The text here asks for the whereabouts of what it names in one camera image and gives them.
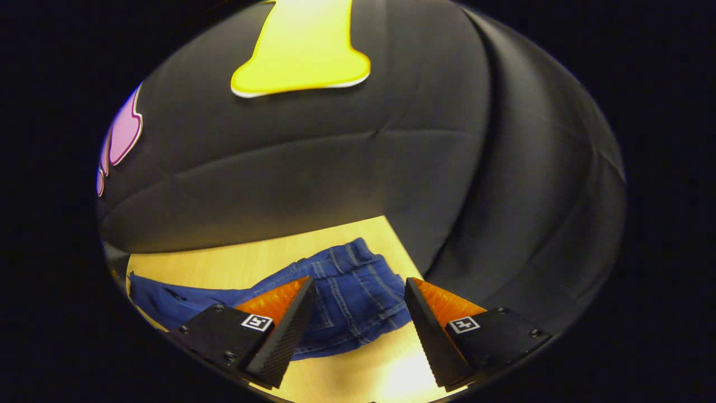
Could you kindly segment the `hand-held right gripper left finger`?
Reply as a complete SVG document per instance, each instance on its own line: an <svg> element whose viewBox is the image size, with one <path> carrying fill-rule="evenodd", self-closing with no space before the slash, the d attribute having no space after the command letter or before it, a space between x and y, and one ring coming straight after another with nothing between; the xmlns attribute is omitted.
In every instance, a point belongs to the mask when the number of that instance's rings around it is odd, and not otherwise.
<svg viewBox="0 0 716 403"><path fill-rule="evenodd" d="M279 388L312 318L317 289L299 278L241 304L214 304L168 333L176 346L236 382Z"/></svg>

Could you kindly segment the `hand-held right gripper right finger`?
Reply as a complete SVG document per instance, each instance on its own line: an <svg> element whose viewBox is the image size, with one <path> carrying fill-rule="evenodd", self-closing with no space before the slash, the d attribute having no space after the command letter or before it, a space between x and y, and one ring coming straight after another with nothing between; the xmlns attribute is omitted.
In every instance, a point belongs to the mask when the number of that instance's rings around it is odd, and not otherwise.
<svg viewBox="0 0 716 403"><path fill-rule="evenodd" d="M457 390L498 377L552 339L505 306L487 310L409 277L404 299L438 387Z"/></svg>

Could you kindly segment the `blue denim jeans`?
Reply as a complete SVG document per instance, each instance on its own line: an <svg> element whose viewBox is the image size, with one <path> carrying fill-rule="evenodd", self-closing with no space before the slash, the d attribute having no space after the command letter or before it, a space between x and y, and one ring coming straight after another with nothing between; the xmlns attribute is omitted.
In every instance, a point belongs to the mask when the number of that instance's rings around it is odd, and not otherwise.
<svg viewBox="0 0 716 403"><path fill-rule="evenodd" d="M410 322L404 280L361 238L302 258L243 290L169 285L130 273L130 298L171 331L215 304L249 312L249 304L307 276L315 281L315 304L293 360L352 352Z"/></svg>

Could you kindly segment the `black backdrop cloth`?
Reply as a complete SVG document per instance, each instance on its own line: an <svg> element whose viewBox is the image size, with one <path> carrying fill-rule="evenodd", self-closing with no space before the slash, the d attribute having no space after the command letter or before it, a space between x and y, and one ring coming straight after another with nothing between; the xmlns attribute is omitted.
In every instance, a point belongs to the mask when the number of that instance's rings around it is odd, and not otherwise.
<svg viewBox="0 0 716 403"><path fill-rule="evenodd" d="M356 0L365 82L241 99L230 75L272 11L253 5L140 84L143 132L97 200L127 252L243 244L385 216L429 282L552 334L612 271L624 164L583 84L450 0Z"/></svg>

